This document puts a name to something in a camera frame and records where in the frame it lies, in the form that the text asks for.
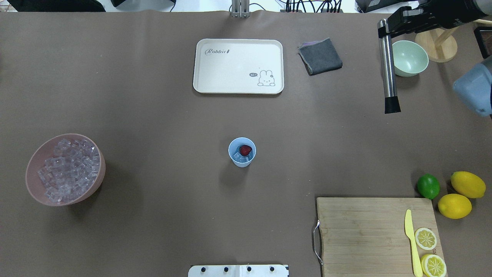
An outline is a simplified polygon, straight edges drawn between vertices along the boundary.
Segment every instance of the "green lime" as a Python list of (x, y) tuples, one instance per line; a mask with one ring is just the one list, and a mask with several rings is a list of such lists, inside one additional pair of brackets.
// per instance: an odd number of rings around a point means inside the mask
[(425, 174), (417, 181), (417, 189), (427, 199), (434, 199), (439, 194), (439, 181), (430, 174)]

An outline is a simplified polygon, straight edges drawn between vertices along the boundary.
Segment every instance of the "lime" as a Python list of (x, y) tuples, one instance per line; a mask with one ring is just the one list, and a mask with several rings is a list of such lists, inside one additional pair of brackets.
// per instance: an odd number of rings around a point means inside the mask
[(463, 218), (471, 212), (470, 200), (456, 193), (443, 196), (437, 202), (437, 207), (442, 215), (451, 219)]
[(439, 181), (430, 174), (425, 174), (417, 181), (417, 189), (423, 197), (434, 199), (439, 194)]
[(470, 172), (458, 171), (453, 173), (451, 185), (459, 194), (468, 198), (480, 198), (485, 194), (485, 182)]
[(415, 231), (415, 242), (424, 250), (432, 250), (437, 245), (437, 237), (431, 229), (420, 228)]
[(422, 256), (421, 263), (422, 271), (429, 277), (444, 277), (446, 276), (446, 264), (444, 260), (434, 254), (426, 254)]

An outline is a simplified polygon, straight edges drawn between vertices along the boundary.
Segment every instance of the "red berry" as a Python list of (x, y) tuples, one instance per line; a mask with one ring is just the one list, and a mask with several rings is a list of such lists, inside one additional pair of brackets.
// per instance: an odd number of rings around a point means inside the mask
[(241, 153), (241, 155), (243, 155), (243, 156), (249, 155), (251, 150), (253, 150), (253, 149), (251, 149), (251, 147), (249, 147), (247, 145), (243, 145), (243, 146), (239, 147), (239, 153)]

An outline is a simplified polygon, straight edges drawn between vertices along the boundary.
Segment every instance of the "wooden cutting board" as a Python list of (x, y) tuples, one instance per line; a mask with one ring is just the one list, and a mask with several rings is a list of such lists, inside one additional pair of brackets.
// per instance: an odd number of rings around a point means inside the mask
[(323, 277), (412, 277), (407, 209), (414, 231), (426, 227), (437, 236), (434, 250), (417, 246), (419, 257), (434, 253), (446, 261), (429, 199), (318, 197), (317, 209)]

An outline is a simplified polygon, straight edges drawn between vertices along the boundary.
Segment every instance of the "yellow knife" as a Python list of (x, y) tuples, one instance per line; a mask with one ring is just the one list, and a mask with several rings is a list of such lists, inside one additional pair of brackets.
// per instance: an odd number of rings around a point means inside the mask
[(422, 277), (422, 266), (420, 265), (417, 243), (415, 243), (415, 235), (413, 234), (412, 211), (409, 209), (406, 210), (405, 214), (405, 234), (410, 239), (410, 245), (412, 246), (413, 274), (416, 277)]

